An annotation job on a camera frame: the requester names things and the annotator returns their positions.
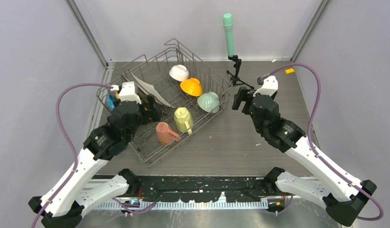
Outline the blue polka dot plate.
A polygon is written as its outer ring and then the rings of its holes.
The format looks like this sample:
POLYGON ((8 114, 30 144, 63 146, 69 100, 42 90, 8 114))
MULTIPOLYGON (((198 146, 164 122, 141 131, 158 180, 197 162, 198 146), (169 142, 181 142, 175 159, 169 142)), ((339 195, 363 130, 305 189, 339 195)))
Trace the blue polka dot plate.
POLYGON ((106 104, 111 110, 114 110, 120 103, 120 100, 112 94, 106 96, 106 104))

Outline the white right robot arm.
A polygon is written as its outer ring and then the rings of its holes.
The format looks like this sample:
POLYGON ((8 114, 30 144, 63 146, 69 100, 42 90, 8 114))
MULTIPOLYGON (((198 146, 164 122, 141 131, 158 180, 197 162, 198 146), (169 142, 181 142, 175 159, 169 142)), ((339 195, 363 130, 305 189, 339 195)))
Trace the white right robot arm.
POLYGON ((343 226, 351 226, 373 195, 377 186, 371 180, 360 180, 326 156, 310 142, 306 133, 294 122, 280 116, 273 96, 253 95, 254 91, 241 86, 234 96, 232 108, 245 103, 242 113, 250 115, 256 132, 280 152, 307 168, 319 183, 296 177, 274 167, 265 176, 265 190, 271 195, 280 191, 298 195, 325 209, 343 226))

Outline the yellow green mug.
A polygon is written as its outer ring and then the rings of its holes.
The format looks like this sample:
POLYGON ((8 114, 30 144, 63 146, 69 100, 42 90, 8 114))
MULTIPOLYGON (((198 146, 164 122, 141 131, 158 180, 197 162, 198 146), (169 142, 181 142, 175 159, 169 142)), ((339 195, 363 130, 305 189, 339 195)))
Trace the yellow green mug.
POLYGON ((179 132, 192 134, 193 119, 186 107, 179 107, 175 110, 174 120, 179 132))

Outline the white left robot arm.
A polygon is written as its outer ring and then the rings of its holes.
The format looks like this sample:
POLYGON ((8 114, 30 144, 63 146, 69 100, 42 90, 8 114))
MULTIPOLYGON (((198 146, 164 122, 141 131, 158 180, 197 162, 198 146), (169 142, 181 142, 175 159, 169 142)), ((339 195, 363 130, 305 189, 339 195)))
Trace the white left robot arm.
POLYGON ((74 163, 45 195, 32 197, 30 208, 41 218, 46 228, 75 228, 91 210, 120 195, 135 196, 140 187, 139 178, 123 169, 105 184, 91 190, 83 187, 114 156, 123 152, 134 139, 140 126, 161 119, 161 109, 153 95, 147 95, 148 104, 121 101, 107 118, 95 128, 83 143, 74 163))

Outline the white bowl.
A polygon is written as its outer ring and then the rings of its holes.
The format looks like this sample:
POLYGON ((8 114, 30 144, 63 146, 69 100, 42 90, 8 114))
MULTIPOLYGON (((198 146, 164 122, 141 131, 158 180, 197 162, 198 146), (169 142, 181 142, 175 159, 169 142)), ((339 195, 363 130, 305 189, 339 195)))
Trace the white bowl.
POLYGON ((176 81, 185 81, 189 79, 189 71, 184 65, 174 65, 170 71, 169 75, 176 81))

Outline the orange bowl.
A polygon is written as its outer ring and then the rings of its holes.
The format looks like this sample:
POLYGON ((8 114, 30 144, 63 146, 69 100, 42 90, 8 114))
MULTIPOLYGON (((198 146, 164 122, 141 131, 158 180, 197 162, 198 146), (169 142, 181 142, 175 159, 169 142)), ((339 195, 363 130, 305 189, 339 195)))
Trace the orange bowl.
POLYGON ((199 97, 203 94, 203 88, 200 80, 196 78, 189 78, 180 83, 180 88, 188 95, 199 97))

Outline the pale green celadon bowl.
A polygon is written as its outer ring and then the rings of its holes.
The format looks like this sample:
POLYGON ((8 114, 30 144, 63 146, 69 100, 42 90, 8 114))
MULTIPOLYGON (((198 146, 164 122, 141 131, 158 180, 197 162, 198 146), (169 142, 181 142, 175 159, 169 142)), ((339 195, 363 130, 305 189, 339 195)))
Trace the pale green celadon bowl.
POLYGON ((220 100, 215 92, 207 92, 197 99, 198 106, 208 113, 217 113, 219 111, 220 100))

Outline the square floral plate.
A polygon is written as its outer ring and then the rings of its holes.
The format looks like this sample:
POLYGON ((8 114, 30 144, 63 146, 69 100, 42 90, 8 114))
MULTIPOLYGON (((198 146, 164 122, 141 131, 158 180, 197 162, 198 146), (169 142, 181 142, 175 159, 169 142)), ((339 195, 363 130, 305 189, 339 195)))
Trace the square floral plate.
MULTIPOLYGON (((130 82, 130 81, 133 81, 131 79, 128 79, 126 76, 124 75, 120 75, 120 78, 123 82, 130 82)), ((137 95, 140 97, 140 99, 142 100, 142 102, 144 103, 144 107, 145 108, 150 108, 150 103, 149 103, 149 100, 147 98, 147 96, 149 95, 149 93, 147 92, 144 92, 138 84, 135 85, 136 87, 136 92, 137 92, 137 95)), ((161 114, 162 116, 166 116, 168 113, 167 113, 167 110, 163 107, 163 105, 161 103, 158 102, 158 100, 154 97, 154 100, 155 100, 155 103, 157 104, 157 106, 160 108, 160 111, 161 111, 161 114)))

